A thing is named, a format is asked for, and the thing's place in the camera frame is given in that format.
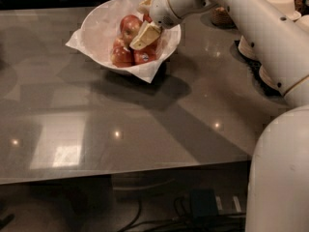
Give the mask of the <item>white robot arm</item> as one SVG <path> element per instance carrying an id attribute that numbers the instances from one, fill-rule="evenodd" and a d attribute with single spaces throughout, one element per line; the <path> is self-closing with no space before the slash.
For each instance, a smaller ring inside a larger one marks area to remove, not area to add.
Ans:
<path id="1" fill-rule="evenodd" d="M 309 232 L 309 34 L 267 0 L 152 0 L 153 23 L 131 48 L 152 44 L 193 13 L 224 7 L 276 83 L 290 111 L 273 120 L 253 154 L 245 232 Z"/>

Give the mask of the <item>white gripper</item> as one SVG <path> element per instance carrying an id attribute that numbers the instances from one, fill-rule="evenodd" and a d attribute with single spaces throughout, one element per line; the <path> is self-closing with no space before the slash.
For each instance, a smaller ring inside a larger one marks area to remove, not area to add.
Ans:
<path id="1" fill-rule="evenodd" d="M 144 21 L 129 46 L 134 50 L 149 46 L 160 37 L 160 27 L 171 29 L 189 15 L 200 13 L 206 5 L 207 0 L 143 0 L 137 11 L 144 15 L 149 13 L 153 22 Z"/>

